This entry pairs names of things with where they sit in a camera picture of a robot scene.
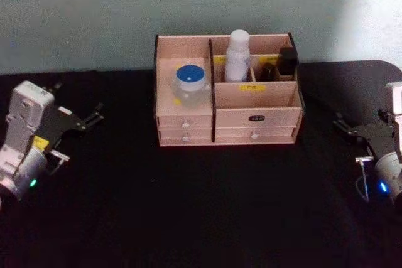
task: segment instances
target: blue led light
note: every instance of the blue led light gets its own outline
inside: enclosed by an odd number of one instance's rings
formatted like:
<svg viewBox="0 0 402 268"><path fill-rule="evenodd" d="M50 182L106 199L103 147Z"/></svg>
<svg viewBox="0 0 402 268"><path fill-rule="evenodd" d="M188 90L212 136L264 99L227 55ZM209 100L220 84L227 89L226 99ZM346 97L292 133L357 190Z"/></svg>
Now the blue led light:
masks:
<svg viewBox="0 0 402 268"><path fill-rule="evenodd" d="M36 179L32 180L32 182L31 182L31 184L30 184L30 187L33 188L33 187L36 185L36 182L37 182Z"/></svg>
<svg viewBox="0 0 402 268"><path fill-rule="evenodd" d="M384 193L386 193L386 192L388 191L386 185L385 185L383 182L381 182L379 185L380 185L380 187L383 189L383 192L384 192Z"/></svg>

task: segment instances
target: drawer label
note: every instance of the drawer label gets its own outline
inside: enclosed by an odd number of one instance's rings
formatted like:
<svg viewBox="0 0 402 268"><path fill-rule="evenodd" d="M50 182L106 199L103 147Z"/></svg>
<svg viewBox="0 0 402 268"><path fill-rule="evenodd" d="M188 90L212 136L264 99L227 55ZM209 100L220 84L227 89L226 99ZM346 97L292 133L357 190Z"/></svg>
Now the drawer label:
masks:
<svg viewBox="0 0 402 268"><path fill-rule="evenodd" d="M266 86L265 85L253 85L253 84L242 84L239 85L239 89L242 91L265 91Z"/></svg>
<svg viewBox="0 0 402 268"><path fill-rule="evenodd" d="M262 121L265 121L265 116L263 116L263 115L252 115L252 116L249 116L249 121L251 121L251 122L262 122Z"/></svg>

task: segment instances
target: glass jar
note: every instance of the glass jar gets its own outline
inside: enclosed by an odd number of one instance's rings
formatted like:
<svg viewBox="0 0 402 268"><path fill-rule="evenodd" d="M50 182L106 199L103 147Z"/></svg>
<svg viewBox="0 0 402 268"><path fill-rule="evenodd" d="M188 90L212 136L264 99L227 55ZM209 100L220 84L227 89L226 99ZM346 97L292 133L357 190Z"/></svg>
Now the glass jar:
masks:
<svg viewBox="0 0 402 268"><path fill-rule="evenodd" d="M185 107L196 107L210 95L210 85L205 71L196 65L180 67L173 78L172 89Z"/></svg>

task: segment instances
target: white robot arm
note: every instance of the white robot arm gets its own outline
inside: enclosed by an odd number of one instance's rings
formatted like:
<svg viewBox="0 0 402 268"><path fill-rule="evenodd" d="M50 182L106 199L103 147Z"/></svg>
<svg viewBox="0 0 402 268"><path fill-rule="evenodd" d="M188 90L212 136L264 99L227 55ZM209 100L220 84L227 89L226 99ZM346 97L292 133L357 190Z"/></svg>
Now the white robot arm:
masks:
<svg viewBox="0 0 402 268"><path fill-rule="evenodd" d="M364 180L365 196L361 194L362 197L369 201L364 163L374 161L380 189L402 211L402 82L389 83L385 88L385 110L379 110L383 121L350 127L340 116L334 125L347 136L360 137L366 142L370 156L356 158Z"/></svg>
<svg viewBox="0 0 402 268"><path fill-rule="evenodd" d="M50 92L28 81L13 90L8 130L0 149L0 209L20 200L42 172L54 173L70 159L55 150L64 132L85 131L103 119L96 110L81 120L54 101ZM53 171L46 168L49 156L59 160Z"/></svg>

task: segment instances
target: yellow label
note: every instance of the yellow label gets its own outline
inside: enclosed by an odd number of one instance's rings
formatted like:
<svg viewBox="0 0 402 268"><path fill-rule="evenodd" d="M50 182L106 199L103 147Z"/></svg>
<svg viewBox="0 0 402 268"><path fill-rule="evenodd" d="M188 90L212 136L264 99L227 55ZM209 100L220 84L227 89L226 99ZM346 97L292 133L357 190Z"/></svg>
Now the yellow label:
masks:
<svg viewBox="0 0 402 268"><path fill-rule="evenodd" d="M173 99L173 103L174 103L175 105L181 105L181 104L182 104L182 101L181 101L180 99L178 99L178 98L174 98L174 99Z"/></svg>
<svg viewBox="0 0 402 268"><path fill-rule="evenodd" d="M226 56L214 56L214 64L226 63Z"/></svg>
<svg viewBox="0 0 402 268"><path fill-rule="evenodd" d="M264 91L266 90L266 86L265 85L258 85L258 84L242 84L239 85L239 90L242 91Z"/></svg>
<svg viewBox="0 0 402 268"><path fill-rule="evenodd" d="M49 142L42 137L35 136L33 138L33 146L37 147L40 151L44 151L45 148L48 146Z"/></svg>
<svg viewBox="0 0 402 268"><path fill-rule="evenodd" d="M258 63L260 64L272 64L272 65L276 65L276 63L278 62L279 59L279 55L268 55L268 56L260 56L258 57Z"/></svg>

